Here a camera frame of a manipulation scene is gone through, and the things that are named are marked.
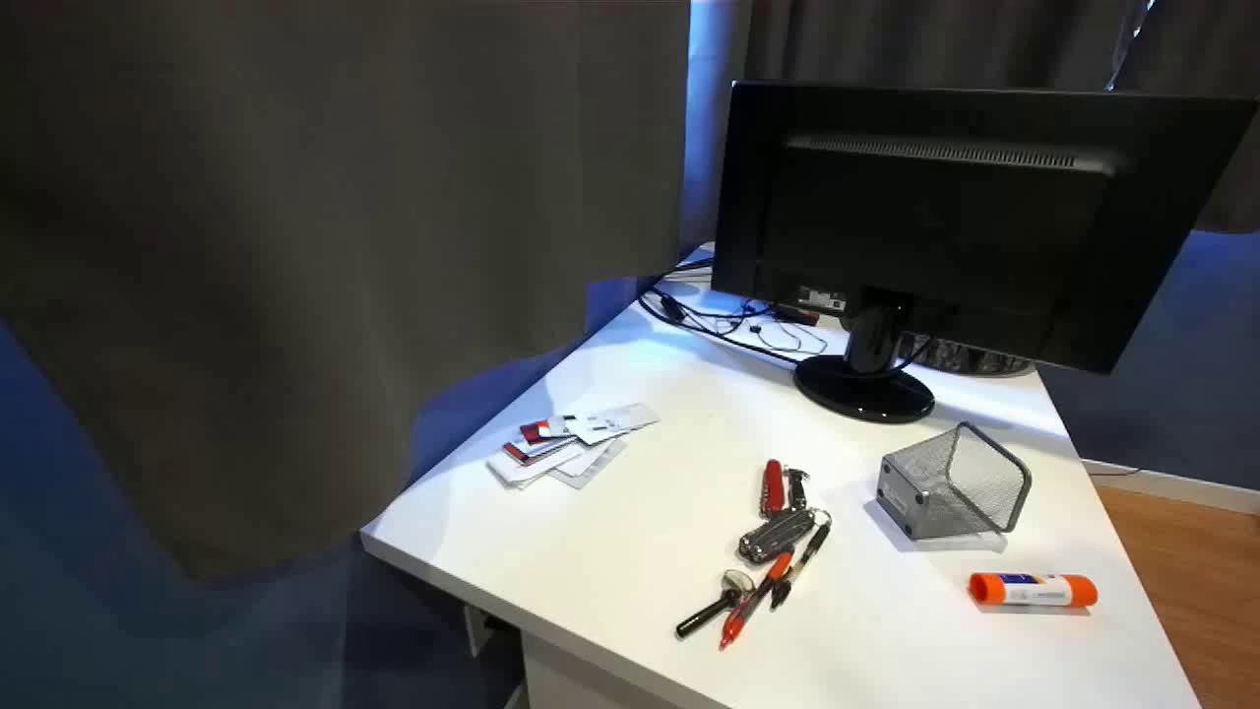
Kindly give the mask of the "grey mesh basket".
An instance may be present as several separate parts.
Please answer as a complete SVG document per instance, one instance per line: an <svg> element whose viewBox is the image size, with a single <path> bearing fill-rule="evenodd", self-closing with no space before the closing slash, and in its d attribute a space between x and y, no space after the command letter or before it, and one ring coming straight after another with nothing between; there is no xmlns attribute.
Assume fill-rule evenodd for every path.
<svg viewBox="0 0 1260 709"><path fill-rule="evenodd" d="M1026 465L984 430L962 420L884 455L873 499L911 540L943 540L1008 536L1026 493Z"/></svg>

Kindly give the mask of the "orange glue stick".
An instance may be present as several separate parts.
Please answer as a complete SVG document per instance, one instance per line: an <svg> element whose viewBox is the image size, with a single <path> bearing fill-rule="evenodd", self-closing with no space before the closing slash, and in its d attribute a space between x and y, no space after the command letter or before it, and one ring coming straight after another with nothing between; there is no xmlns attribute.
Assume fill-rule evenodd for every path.
<svg viewBox="0 0 1260 709"><path fill-rule="evenodd" d="M1098 604L1098 587L1088 574L971 570L970 600L980 607L1088 609Z"/></svg>

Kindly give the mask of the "white red cards pile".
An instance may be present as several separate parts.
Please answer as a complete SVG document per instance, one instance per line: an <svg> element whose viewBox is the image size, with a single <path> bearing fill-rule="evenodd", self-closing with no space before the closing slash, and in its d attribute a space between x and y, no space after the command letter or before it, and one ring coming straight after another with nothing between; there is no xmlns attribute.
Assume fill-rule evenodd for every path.
<svg viewBox="0 0 1260 709"><path fill-rule="evenodd" d="M656 413L640 401L586 409L586 413L552 413L522 420L485 469L508 486L522 489L533 480L556 476L572 489L584 489L597 476L621 451L627 437L652 427Z"/></svg>

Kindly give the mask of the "white desk with drawers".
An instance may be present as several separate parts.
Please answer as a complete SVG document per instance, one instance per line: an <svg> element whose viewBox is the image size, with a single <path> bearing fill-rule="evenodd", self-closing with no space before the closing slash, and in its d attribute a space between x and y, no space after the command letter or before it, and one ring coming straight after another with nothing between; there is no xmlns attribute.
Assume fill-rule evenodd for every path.
<svg viewBox="0 0 1260 709"><path fill-rule="evenodd" d="M533 709L1197 709L1037 376L938 376L865 427L790 361L836 326L705 339L627 308L363 527L513 623ZM1033 473L1004 536L911 540L884 455L975 427Z"/></svg>

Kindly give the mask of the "red pocket knife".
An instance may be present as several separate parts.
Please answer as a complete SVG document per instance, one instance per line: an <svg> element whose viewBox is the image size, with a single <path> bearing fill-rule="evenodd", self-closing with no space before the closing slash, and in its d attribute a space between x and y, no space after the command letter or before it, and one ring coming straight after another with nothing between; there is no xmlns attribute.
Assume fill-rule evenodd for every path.
<svg viewBox="0 0 1260 709"><path fill-rule="evenodd" d="M766 457L764 473L761 473L761 515L777 515L782 508L789 508L782 465L777 457Z"/></svg>

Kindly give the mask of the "black flat usb device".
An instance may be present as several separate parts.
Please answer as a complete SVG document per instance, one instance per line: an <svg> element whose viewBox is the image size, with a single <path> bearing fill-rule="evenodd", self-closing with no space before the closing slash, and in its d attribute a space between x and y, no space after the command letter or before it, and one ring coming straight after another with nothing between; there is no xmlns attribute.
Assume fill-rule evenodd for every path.
<svg viewBox="0 0 1260 709"><path fill-rule="evenodd" d="M804 540L811 527L816 515L806 508L777 511L770 519L741 536L737 554L744 564L766 564L770 554Z"/></svg>

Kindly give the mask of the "black white marker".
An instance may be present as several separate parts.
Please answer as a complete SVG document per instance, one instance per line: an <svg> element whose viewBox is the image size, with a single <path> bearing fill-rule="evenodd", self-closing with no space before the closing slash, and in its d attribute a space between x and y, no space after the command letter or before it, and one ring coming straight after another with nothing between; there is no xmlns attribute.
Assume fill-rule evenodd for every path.
<svg viewBox="0 0 1260 709"><path fill-rule="evenodd" d="M737 607L753 587L754 587L754 583L753 583L747 570L727 567L727 570L720 574L720 595L718 595L711 604L705 604L699 609L694 609L689 620L681 620L681 623L673 627L673 637L695 634L695 632L699 632L705 623L711 623L720 609Z"/></svg>

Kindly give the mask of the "black pen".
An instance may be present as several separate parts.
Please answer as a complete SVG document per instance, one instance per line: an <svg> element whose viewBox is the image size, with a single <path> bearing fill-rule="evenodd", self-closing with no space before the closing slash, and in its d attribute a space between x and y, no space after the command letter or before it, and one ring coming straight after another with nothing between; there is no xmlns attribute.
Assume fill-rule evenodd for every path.
<svg viewBox="0 0 1260 709"><path fill-rule="evenodd" d="M790 570L777 583L770 591L770 609L789 604L796 579L804 574L804 567L816 561L816 553L828 543L829 536L829 515L811 531L804 554L790 564Z"/></svg>

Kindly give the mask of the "red pen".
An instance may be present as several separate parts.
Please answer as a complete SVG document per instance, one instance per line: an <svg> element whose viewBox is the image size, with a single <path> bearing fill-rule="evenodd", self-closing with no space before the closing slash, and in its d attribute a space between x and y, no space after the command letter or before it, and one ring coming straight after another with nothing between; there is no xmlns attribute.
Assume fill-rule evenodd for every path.
<svg viewBox="0 0 1260 709"><path fill-rule="evenodd" d="M764 579L727 609L726 627L720 627L720 652L727 652L741 632L747 627L747 620L754 613L754 607L770 595L770 587L790 570L790 553L778 553L770 561L770 567L764 570Z"/></svg>

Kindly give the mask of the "grey curtain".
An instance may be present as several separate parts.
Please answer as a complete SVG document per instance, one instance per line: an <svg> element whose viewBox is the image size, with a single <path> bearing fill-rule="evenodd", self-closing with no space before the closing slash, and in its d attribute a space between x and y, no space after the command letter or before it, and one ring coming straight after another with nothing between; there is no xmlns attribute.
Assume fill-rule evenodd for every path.
<svg viewBox="0 0 1260 709"><path fill-rule="evenodd" d="M0 319L185 574L290 567L676 255L684 49L689 0L0 0Z"/></svg>

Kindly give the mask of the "black computer monitor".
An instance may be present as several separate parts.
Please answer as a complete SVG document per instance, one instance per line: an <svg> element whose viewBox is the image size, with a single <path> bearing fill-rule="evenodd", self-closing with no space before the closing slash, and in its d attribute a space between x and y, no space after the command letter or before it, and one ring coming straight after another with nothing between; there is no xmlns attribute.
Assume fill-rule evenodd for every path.
<svg viewBox="0 0 1260 709"><path fill-rule="evenodd" d="M1021 88L727 92L711 284L836 317L816 407L932 413L904 344L1105 376L1257 122L1249 97Z"/></svg>

